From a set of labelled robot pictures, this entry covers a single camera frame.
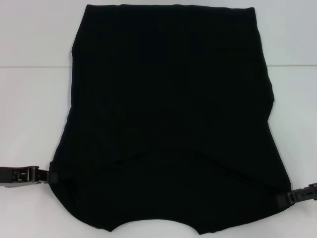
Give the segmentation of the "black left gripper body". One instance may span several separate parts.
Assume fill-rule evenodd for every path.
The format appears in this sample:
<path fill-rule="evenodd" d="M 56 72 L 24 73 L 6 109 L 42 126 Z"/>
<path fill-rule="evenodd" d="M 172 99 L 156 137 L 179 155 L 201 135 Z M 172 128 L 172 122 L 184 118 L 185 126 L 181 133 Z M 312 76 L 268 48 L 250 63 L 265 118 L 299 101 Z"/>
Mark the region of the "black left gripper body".
<path fill-rule="evenodd" d="M 0 168 L 0 186 L 11 188 L 13 187 L 13 168 Z"/>

